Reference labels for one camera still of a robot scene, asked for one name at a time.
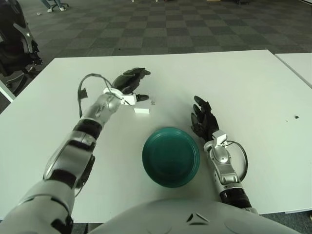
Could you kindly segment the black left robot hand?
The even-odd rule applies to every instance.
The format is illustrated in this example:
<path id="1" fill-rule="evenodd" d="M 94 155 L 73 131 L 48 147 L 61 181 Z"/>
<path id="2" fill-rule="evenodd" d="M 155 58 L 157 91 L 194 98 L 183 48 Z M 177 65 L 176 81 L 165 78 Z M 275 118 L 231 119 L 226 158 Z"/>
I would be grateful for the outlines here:
<path id="1" fill-rule="evenodd" d="M 135 105 L 137 102 L 147 101 L 146 94 L 135 94 L 140 81 L 151 74 L 145 68 L 133 68 L 118 76 L 113 83 L 104 89 L 104 94 L 110 94 L 120 100 L 122 105 Z"/>

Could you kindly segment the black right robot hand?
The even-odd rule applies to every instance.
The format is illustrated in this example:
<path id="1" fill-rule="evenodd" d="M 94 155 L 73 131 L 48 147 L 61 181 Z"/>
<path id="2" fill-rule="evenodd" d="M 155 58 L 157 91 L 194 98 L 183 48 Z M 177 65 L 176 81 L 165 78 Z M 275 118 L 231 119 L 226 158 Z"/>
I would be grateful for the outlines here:
<path id="1" fill-rule="evenodd" d="M 199 96 L 194 96 L 196 104 L 193 105 L 191 113 L 191 129 L 205 143 L 213 141 L 213 133 L 219 131 L 216 117 L 212 113 L 209 102 Z"/>

